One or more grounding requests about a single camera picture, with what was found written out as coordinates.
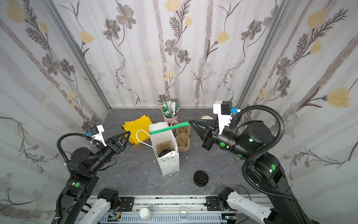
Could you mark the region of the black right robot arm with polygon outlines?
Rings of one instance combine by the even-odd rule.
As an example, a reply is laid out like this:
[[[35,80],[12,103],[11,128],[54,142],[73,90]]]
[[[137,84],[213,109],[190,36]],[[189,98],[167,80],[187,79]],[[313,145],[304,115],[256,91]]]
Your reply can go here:
[[[246,129],[236,135],[241,117],[249,111],[261,110],[270,113],[278,124],[277,135],[273,135],[263,121],[252,120],[244,123]],[[315,224],[300,206],[289,186],[285,171],[279,160],[268,151],[283,137],[284,121],[279,113],[265,105],[251,105],[240,110],[229,123],[219,130],[219,119],[190,119],[189,125],[202,139],[202,147],[210,150],[213,145],[244,160],[241,167],[245,181],[255,190],[268,196],[270,207],[259,205],[240,196],[226,187],[218,195],[222,210],[236,210],[259,224]]]

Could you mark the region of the green straw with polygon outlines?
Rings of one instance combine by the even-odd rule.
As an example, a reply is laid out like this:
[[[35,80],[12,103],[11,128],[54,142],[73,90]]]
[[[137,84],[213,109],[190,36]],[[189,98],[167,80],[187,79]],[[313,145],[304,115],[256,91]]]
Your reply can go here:
[[[150,135],[166,132],[166,131],[181,128],[181,127],[186,127],[186,126],[189,126],[189,125],[190,125],[189,122],[180,123],[180,124],[173,125],[173,126],[166,127],[166,128],[162,128],[162,129],[159,129],[159,130],[150,131]]]

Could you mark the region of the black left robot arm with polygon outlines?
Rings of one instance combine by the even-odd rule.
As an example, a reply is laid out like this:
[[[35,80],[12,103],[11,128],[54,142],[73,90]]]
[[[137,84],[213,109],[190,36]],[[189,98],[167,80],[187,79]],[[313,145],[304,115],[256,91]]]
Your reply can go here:
[[[54,224],[75,223],[99,180],[97,173],[107,169],[105,164],[110,162],[114,155],[119,155],[126,149],[131,133],[129,131],[120,133],[104,142],[92,139],[85,134],[77,133],[76,135],[96,143],[100,150],[94,154],[88,148],[80,147],[68,158],[62,149],[61,142],[73,134],[65,134],[57,140],[57,149],[65,161],[70,177],[57,198],[56,215],[52,221]],[[105,188],[98,194],[97,200],[81,223],[98,224],[108,211],[131,212],[133,203],[133,197],[120,197],[118,191]]]

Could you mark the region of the white paper takeout bag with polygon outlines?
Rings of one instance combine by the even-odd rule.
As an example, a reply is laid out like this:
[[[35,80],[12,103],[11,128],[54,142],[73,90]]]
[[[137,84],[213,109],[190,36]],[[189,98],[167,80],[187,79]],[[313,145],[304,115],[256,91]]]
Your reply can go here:
[[[180,170],[179,148],[172,130],[153,134],[154,131],[165,128],[169,128],[167,122],[158,122],[151,124],[148,132],[141,129],[136,132],[137,140],[153,149],[163,176]],[[139,134],[144,134],[145,137],[150,137],[151,145],[141,141],[139,139]]]

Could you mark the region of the brown pulp cup carrier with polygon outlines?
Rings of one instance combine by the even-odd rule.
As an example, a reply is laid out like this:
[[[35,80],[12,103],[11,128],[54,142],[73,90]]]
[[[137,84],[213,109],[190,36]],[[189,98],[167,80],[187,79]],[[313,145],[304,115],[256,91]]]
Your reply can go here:
[[[160,152],[163,151],[164,149],[169,149],[171,151],[174,151],[172,142],[171,141],[163,141],[163,142],[159,143],[157,145],[158,156],[159,156]]]

